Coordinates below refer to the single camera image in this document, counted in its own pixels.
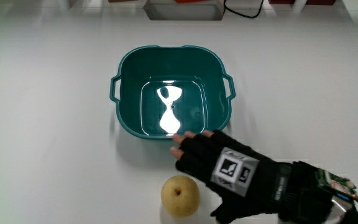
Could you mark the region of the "person's right hand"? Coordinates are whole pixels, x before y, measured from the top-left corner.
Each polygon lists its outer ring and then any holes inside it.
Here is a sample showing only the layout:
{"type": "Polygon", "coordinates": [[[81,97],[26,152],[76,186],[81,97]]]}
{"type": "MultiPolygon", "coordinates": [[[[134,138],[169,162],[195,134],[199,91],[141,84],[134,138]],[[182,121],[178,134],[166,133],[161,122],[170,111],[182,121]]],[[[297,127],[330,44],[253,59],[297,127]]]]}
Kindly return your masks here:
{"type": "Polygon", "coordinates": [[[177,159],[176,169],[204,182],[222,198],[222,204],[211,213],[218,223],[231,223],[238,218],[261,213],[280,213],[279,203],[273,200],[273,195],[278,186],[276,179],[283,166],[282,162],[275,162],[259,154],[220,130],[203,131],[201,134],[187,131],[184,135],[174,134],[173,140],[179,145],[170,148],[170,152],[177,159]],[[218,158],[225,147],[259,161],[245,196],[240,196],[211,180],[218,158]]]}

